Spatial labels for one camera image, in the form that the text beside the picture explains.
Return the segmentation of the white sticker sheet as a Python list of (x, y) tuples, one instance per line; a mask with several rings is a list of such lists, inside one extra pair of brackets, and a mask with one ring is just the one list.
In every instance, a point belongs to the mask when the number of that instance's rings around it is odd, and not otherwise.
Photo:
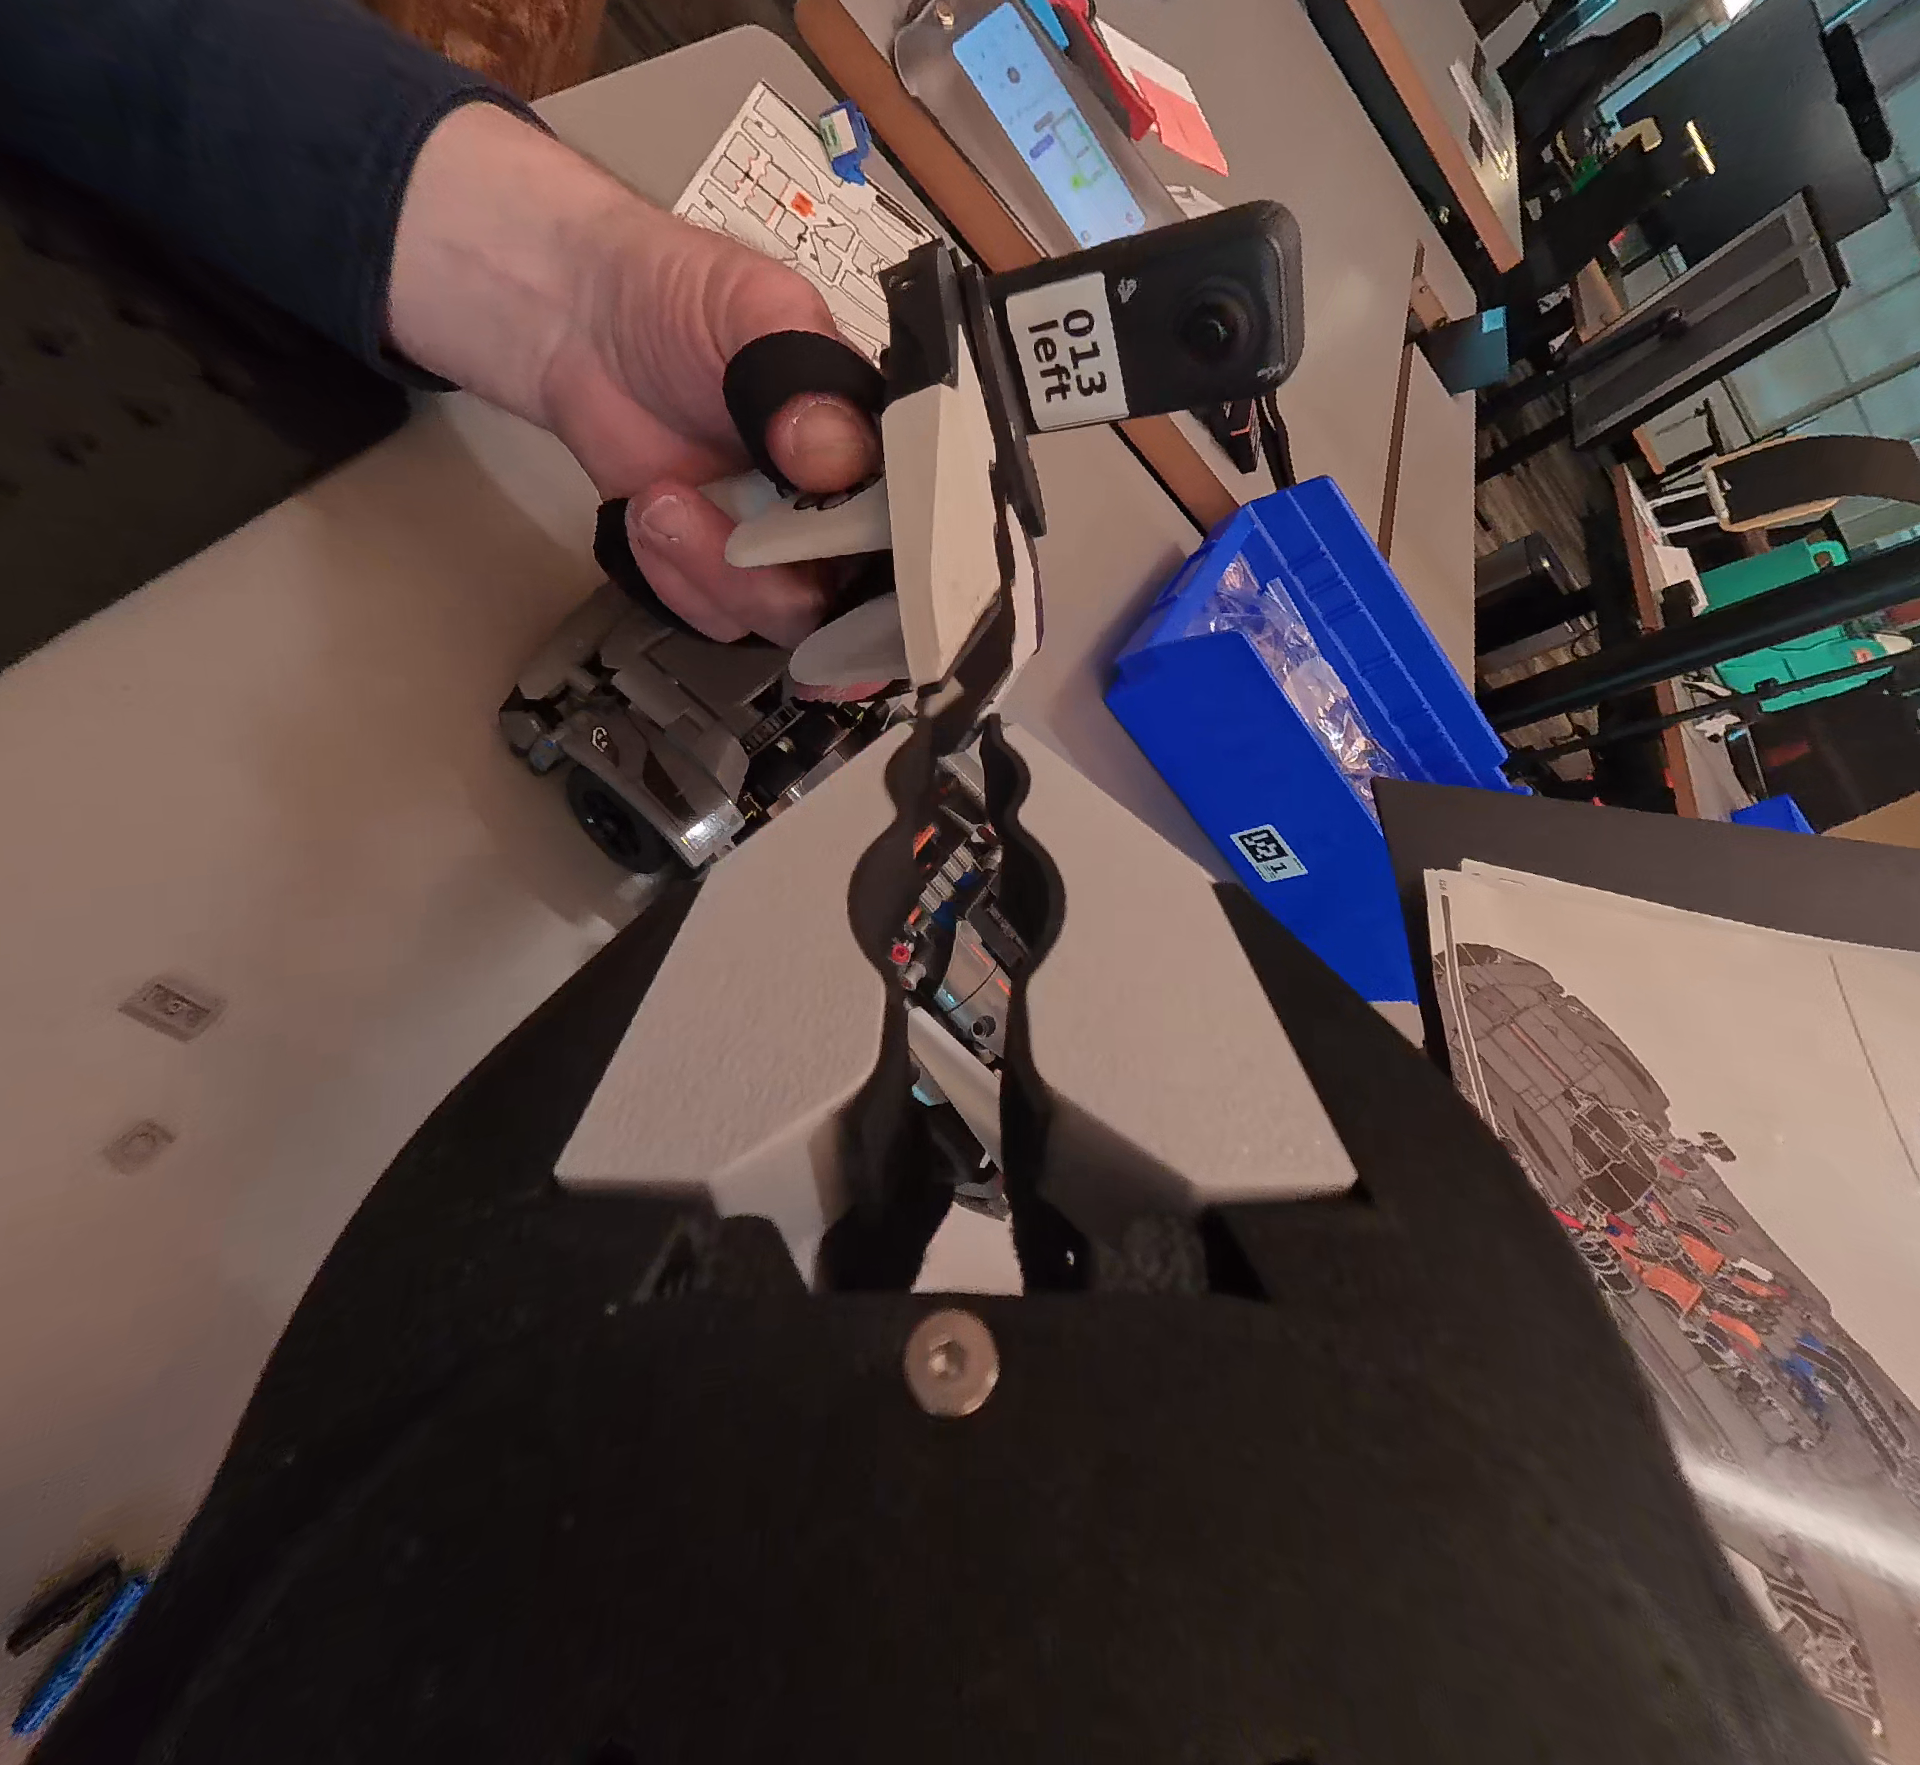
[(799, 273), (869, 361), (890, 338), (882, 273), (931, 241), (900, 198), (837, 172), (816, 120), (757, 82), (681, 193), (675, 215)]

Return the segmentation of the black perforated panel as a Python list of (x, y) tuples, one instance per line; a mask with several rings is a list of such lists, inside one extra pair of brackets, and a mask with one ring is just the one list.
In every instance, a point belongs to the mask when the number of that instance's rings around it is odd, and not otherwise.
[(1609, 446), (1834, 311), (1851, 282), (1810, 186), (1624, 312), (1565, 366), (1567, 438)]

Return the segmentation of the black perforated mat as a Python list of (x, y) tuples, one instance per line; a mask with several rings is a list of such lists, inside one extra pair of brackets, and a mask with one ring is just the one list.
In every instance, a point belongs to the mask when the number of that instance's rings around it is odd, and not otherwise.
[(5, 157), (5, 666), (408, 415), (396, 381), (90, 193)]

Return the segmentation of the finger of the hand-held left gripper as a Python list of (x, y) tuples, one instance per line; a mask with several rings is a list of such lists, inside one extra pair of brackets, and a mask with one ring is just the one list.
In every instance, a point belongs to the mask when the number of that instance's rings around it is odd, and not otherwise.
[(1002, 539), (997, 582), (968, 639), (968, 743), (1004, 706), (1045, 641), (1045, 591), (1032, 539)]
[(906, 677), (929, 743), (962, 749), (1010, 670), (990, 408), (974, 378), (958, 378), (892, 401), (880, 422)]

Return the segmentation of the person's left hand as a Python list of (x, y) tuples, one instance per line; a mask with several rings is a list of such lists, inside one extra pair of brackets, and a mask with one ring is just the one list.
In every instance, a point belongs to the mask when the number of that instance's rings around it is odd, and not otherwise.
[(734, 567), (705, 485), (748, 468), (725, 370), (778, 333), (835, 337), (795, 271), (660, 211), (502, 107), (454, 109), (398, 208), (388, 342), (555, 435), (611, 502), (658, 599), (719, 643), (799, 648), (829, 620), (829, 561)]

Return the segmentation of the black cardboard sheet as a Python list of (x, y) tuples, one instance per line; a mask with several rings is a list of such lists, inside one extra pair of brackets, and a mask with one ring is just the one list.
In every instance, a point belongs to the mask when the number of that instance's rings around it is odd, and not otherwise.
[(1420, 974), (1425, 875), (1469, 858), (1784, 934), (1919, 949), (1910, 849), (1408, 781), (1378, 781), (1375, 802)]

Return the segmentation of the black metal pole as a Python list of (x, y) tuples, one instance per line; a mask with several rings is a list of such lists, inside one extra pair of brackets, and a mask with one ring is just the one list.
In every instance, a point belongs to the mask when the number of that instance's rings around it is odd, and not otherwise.
[(1805, 632), (1917, 599), (1919, 542), (1872, 552), (1657, 628), (1622, 647), (1573, 659), (1478, 699), (1489, 725), (1506, 735), (1543, 720), (1631, 696), (1728, 656), (1773, 648)]

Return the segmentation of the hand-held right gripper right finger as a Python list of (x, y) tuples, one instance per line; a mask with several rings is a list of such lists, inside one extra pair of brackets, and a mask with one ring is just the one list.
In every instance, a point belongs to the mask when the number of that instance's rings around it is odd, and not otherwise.
[(1092, 1289), (1130, 1249), (1205, 1282), (1206, 1215), (1348, 1198), (1234, 894), (1028, 730), (979, 745), (1021, 941), (999, 1162), (1022, 1292)]

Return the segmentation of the red clamp tool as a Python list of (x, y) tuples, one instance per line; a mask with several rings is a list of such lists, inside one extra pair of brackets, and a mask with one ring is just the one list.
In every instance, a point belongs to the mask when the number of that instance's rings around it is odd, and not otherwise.
[(1102, 32), (1092, 0), (1021, 0), (1045, 26), (1071, 65), (1090, 82), (1129, 140), (1138, 143), (1157, 129), (1157, 115), (1134, 80), (1116, 60)]

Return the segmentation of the lego instruction booklet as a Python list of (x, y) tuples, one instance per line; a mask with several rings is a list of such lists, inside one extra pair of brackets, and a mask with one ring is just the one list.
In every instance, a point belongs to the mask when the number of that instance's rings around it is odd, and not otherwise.
[(1779, 1643), (1871, 1761), (1917, 1761), (1917, 953), (1481, 860), (1423, 882), (1456, 1087)]

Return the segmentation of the blue lego plate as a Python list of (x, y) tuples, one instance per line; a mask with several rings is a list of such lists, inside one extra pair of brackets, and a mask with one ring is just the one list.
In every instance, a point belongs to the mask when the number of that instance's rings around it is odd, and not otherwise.
[(67, 1640), (22, 1698), (11, 1728), (15, 1739), (36, 1739), (55, 1722), (80, 1689), (86, 1673), (127, 1632), (150, 1591), (153, 1576), (134, 1572), (107, 1595), (104, 1604), (83, 1617), (79, 1632)]

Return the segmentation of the grey lego car model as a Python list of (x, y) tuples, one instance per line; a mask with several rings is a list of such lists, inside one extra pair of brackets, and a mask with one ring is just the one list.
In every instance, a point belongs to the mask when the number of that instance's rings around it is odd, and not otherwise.
[[(890, 726), (919, 726), (910, 693), (809, 700), (787, 664), (778, 648), (673, 635), (607, 588), (569, 616), (500, 706), (500, 732), (526, 768), (555, 773), (588, 841), (658, 891), (638, 920), (646, 965), (635, 1013), (698, 882)], [(983, 779), (958, 749), (932, 752), (937, 771), (914, 841), (922, 887), (890, 958), (906, 1002), (914, 1124), (950, 1188), (949, 1212), (987, 1210), (997, 1061), (977, 1032), (953, 1028), (938, 985), (956, 961), (968, 911), (995, 887), (999, 849)]]

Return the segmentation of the green plastic object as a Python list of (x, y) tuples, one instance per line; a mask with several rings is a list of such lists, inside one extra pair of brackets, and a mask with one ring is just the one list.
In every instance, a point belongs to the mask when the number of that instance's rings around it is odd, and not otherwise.
[[(1699, 585), (1709, 610), (1752, 600), (1851, 563), (1848, 545), (1828, 537), (1747, 557), (1707, 571)], [(1859, 691), (1883, 677), (1883, 662), (1917, 648), (1917, 622), (1883, 612), (1815, 628), (1776, 647), (1723, 659), (1712, 668), (1731, 693), (1761, 694), (1765, 712), (1784, 712)]]

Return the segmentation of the smartphone in metal holder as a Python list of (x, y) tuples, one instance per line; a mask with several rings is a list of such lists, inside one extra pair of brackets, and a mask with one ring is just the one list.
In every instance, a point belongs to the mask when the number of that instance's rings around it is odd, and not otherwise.
[(895, 70), (1046, 259), (1182, 220), (1022, 0), (926, 0)]

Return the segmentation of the blue storage bin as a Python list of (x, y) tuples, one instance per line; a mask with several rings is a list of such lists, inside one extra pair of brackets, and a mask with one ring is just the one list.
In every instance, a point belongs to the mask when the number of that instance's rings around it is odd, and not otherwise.
[(1378, 782), (1509, 792), (1510, 750), (1332, 478), (1213, 531), (1107, 699), (1261, 909), (1363, 999), (1420, 999)]

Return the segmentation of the wood-edged side table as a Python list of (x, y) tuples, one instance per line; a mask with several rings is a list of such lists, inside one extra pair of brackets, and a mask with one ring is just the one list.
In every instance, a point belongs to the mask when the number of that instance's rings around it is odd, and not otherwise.
[[(799, 0), (796, 30), (910, 182), (995, 271), (1045, 250), (895, 69), (914, 0)], [(1472, 288), (1299, 0), (1096, 0), (1173, 62), (1227, 154), (1211, 188), (1273, 197), (1305, 234), (1308, 346), (1281, 393), (1293, 457), (1332, 474), (1393, 561), (1476, 542), (1476, 405), (1407, 342), (1463, 316)]]

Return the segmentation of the black chair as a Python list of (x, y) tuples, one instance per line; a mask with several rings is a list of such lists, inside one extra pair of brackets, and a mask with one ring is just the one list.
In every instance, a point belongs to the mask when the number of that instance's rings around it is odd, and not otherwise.
[(1648, 526), (1669, 545), (1805, 526), (1842, 500), (1919, 505), (1919, 453), (1900, 438), (1799, 435), (1701, 455), (1644, 497)]

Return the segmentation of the small dark box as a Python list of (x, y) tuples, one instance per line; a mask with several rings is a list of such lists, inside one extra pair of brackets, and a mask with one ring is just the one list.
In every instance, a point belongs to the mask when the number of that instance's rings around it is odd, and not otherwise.
[(1447, 394), (1481, 394), (1504, 384), (1517, 361), (1509, 342), (1509, 316), (1506, 306), (1492, 306), (1427, 326), (1408, 341), (1423, 352)]

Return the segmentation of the red paper sheet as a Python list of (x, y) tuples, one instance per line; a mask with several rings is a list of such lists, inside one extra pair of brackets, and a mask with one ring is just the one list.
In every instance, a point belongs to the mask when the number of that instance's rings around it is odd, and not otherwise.
[(1118, 65), (1149, 107), (1153, 130), (1163, 147), (1194, 168), (1229, 176), (1233, 171), (1229, 157), (1217, 140), (1218, 136), (1213, 133), (1213, 123), (1202, 110), (1186, 73), (1151, 53), (1120, 57)]

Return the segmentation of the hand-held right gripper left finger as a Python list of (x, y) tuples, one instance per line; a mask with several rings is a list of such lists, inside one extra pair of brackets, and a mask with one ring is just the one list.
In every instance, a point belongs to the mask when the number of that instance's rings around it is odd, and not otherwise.
[(937, 756), (895, 725), (697, 887), (555, 1178), (777, 1225), (806, 1283), (909, 1292), (950, 1188), (892, 961)]

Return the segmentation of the black computer monitor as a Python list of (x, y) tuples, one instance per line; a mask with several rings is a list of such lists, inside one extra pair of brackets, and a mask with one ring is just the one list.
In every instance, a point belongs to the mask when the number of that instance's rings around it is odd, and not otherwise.
[(1633, 90), (1618, 124), (1653, 120), (1663, 154), (1712, 163), (1644, 212), (1644, 243), (1699, 264), (1800, 193), (1832, 241), (1880, 220), (1892, 135), (1859, 43), (1826, 29), (1815, 0), (1763, 0)]

